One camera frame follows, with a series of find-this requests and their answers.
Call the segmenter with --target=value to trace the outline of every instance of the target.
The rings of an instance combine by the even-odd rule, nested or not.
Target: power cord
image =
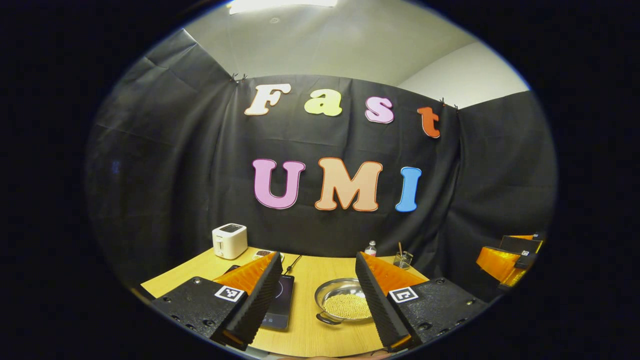
[[[291,263],[291,265],[287,266],[287,271],[284,272],[284,275],[287,275],[288,272],[291,271],[293,266],[298,262],[298,260],[302,257],[302,255],[298,255],[298,257]]]

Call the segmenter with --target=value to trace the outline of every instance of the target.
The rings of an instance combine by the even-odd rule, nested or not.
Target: black fabric curtain
[[[230,81],[211,56],[184,30],[174,34],[129,69],[97,115],[86,164],[90,216],[128,287],[211,248],[211,230],[233,222],[247,226],[250,246],[312,256],[353,257],[370,240],[380,256],[393,255],[401,241],[426,276],[447,276],[486,298],[495,286],[475,264],[480,248],[550,219],[553,146],[530,92],[456,114],[434,99],[356,79]],[[245,115],[265,84],[291,91],[267,114]],[[319,89],[341,94],[339,115],[305,110]],[[392,122],[367,120],[370,97],[390,100]],[[425,107],[438,115],[439,138],[422,129],[417,110]],[[337,209],[318,210],[321,158],[341,159],[351,177],[366,161],[382,164],[379,208],[342,209],[335,196]],[[256,199],[256,159],[276,162],[275,196],[286,190],[283,163],[305,164],[295,204],[273,209]],[[422,171],[415,211],[396,211],[403,167]]]

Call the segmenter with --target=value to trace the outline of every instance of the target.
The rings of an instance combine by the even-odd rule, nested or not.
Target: toaster
[[[247,249],[246,226],[227,224],[211,231],[213,251],[223,259],[235,259]]]

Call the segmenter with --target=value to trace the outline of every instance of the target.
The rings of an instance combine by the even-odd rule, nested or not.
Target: black induction cooktop
[[[229,272],[238,265],[231,266]],[[281,275],[276,289],[276,296],[271,302],[267,313],[262,319],[261,327],[284,330],[289,326],[289,315],[291,313],[291,297],[293,296],[293,280],[291,275]]]

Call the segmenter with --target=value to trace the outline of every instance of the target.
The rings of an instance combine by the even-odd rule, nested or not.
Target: white wall
[[[434,61],[399,88],[464,108],[529,90],[510,65],[480,42]]]

